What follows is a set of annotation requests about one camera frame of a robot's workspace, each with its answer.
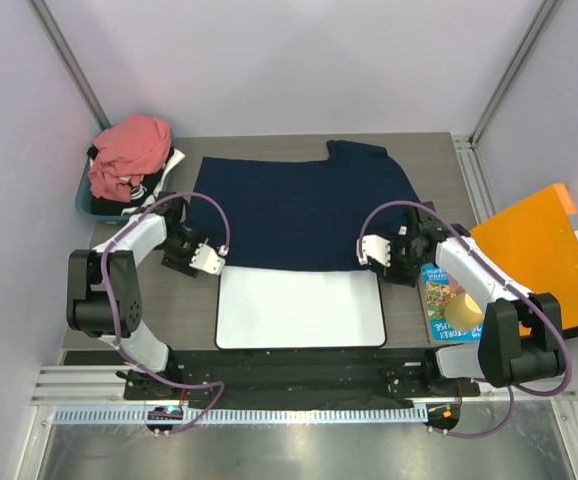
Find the navy blue t-shirt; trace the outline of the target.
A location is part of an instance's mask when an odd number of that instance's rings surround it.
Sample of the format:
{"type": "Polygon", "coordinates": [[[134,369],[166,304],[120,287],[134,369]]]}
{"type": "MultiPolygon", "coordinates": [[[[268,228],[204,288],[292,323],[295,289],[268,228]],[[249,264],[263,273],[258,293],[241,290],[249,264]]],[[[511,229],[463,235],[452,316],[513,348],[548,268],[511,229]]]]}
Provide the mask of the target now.
{"type": "Polygon", "coordinates": [[[394,236],[405,210],[373,210],[418,201],[403,168],[385,148],[327,143],[325,160],[298,163],[203,159],[187,225],[229,246],[230,266],[330,272],[360,269],[360,233],[394,236]]]}

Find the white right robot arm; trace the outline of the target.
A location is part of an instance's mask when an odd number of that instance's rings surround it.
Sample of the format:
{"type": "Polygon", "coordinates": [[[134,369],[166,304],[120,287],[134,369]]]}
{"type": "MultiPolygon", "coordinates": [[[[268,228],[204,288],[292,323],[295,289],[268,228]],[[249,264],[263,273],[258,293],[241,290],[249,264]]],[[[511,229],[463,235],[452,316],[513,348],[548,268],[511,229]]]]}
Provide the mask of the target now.
{"type": "Polygon", "coordinates": [[[376,207],[358,235],[356,255],[381,279],[410,287],[416,286],[423,266],[433,264],[456,280],[481,312],[477,346],[443,347],[421,369],[429,393],[446,393],[457,378],[513,386],[540,397],[569,386],[573,365],[555,296],[537,294],[513,280],[467,229],[447,222],[432,204],[393,200],[376,207]]]}

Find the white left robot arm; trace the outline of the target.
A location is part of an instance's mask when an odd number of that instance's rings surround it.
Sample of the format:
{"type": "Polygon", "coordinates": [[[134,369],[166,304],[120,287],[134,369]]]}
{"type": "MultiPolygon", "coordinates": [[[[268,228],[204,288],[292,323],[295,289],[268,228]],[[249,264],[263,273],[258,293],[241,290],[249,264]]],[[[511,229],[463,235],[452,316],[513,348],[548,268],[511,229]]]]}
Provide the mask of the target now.
{"type": "Polygon", "coordinates": [[[68,259],[68,327],[113,348],[129,366],[118,374],[127,386],[162,399],[214,387],[186,383],[174,350],[143,320],[138,267],[152,251],[162,252],[163,267],[191,278],[201,272],[217,275],[224,266],[210,238],[185,225],[189,196],[213,201],[195,192],[167,192],[140,208],[107,241],[75,250],[68,259]]]}

